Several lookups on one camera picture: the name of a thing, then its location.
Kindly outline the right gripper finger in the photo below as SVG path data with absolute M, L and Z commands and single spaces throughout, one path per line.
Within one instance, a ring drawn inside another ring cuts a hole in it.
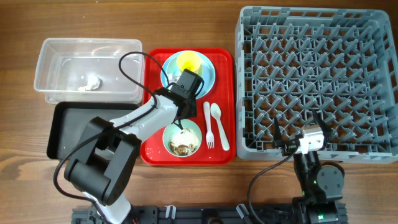
M 274 118 L 274 136 L 272 141 L 273 146 L 282 146 L 282 135 L 279 127 L 279 120 Z
M 332 134 L 332 129 L 322 120 L 320 115 L 315 110 L 312 111 L 312 116 L 314 123 L 319 125 L 319 127 L 323 131 L 325 139 L 330 139 Z

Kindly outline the rice and food scraps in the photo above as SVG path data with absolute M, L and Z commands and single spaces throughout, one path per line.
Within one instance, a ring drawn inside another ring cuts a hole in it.
M 179 130 L 170 137 L 169 148 L 177 156 L 189 156 L 199 147 L 199 138 L 190 128 Z

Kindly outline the mint green bowl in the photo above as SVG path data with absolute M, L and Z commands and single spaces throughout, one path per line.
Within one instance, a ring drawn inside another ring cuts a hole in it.
M 166 150 L 175 157 L 189 157 L 197 152 L 202 142 L 199 126 L 189 120 L 181 120 L 183 129 L 176 124 L 168 125 L 163 132 L 162 140 Z

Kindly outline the white plastic spoon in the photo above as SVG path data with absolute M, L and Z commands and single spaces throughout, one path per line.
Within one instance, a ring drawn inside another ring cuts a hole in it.
M 216 103 L 212 103 L 210 106 L 210 112 L 212 117 L 216 120 L 222 148 L 224 151 L 228 151 L 230 150 L 230 146 L 221 122 L 221 108 Z

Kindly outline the white plastic fork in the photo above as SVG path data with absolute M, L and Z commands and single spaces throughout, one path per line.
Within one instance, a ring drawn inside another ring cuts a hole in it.
M 210 114 L 210 103 L 205 101 L 203 103 L 203 112 L 206 123 L 206 144 L 208 149 L 213 149 L 215 146 L 214 134 L 211 130 L 211 114 Z

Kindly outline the light blue plate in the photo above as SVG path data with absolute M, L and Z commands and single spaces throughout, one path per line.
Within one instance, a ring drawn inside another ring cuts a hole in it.
M 205 96 L 213 87 L 216 78 L 215 67 L 208 57 L 193 50 L 183 50 L 171 55 L 163 64 L 162 68 L 167 74 L 167 78 L 163 72 L 160 73 L 160 80 L 163 86 L 167 86 L 168 83 L 177 82 L 182 74 L 182 70 L 177 65 L 177 60 L 186 57 L 189 54 L 195 54 L 196 58 L 200 58 L 201 66 L 199 70 L 194 70 L 199 76 L 202 77 L 204 81 L 204 86 L 202 90 L 197 91 L 197 98 Z

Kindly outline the yellow plastic cup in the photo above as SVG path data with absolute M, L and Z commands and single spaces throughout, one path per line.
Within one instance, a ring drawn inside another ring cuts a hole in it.
M 176 63 L 181 72 L 187 69 L 191 72 L 198 73 L 201 69 L 201 58 L 199 53 L 191 50 L 180 52 L 177 56 Z

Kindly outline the white tissue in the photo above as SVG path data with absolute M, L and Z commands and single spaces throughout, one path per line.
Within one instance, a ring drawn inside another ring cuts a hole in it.
M 78 88 L 78 91 L 94 91 L 101 86 L 102 80 L 96 75 L 89 75 L 87 84 Z

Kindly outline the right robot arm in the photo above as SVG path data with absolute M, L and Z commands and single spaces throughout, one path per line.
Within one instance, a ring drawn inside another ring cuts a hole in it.
M 302 197 L 292 200 L 292 223 L 344 223 L 345 210 L 338 201 L 343 198 L 344 169 L 335 162 L 322 163 L 318 152 L 326 148 L 332 128 L 320 115 L 312 112 L 313 125 L 301 128 L 298 135 L 282 139 L 279 120 L 274 119 L 273 147 L 294 159 L 294 171 L 302 189 Z

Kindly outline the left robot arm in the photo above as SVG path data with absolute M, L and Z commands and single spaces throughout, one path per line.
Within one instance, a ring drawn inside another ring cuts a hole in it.
M 195 116 L 200 84 L 176 84 L 152 92 L 150 100 L 129 114 L 89 121 L 78 144 L 60 162 L 64 178 L 91 202 L 106 223 L 132 222 L 124 195 L 141 144 L 158 130 Z

